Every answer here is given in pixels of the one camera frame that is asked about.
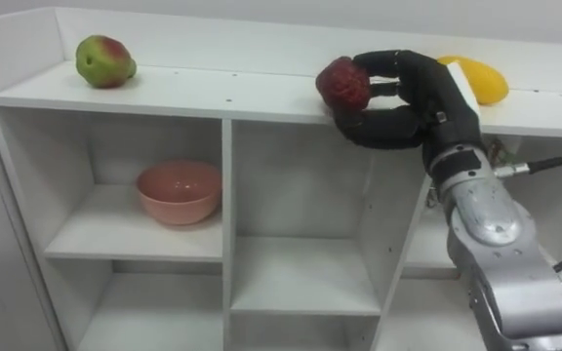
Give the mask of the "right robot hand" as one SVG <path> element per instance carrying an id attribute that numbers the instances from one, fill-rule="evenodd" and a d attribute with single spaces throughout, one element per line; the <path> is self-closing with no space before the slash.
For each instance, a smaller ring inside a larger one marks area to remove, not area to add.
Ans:
<path id="1" fill-rule="evenodd" d="M 375 85 L 370 89 L 373 95 L 398 96 L 405 101 L 392 109 L 334 112 L 336 127 L 354 144 L 381 150 L 420 146 L 426 167 L 458 145 L 485 149 L 479 116 L 446 65 L 409 50 L 364 53 L 352 62 L 370 76 L 398 80 Z"/>

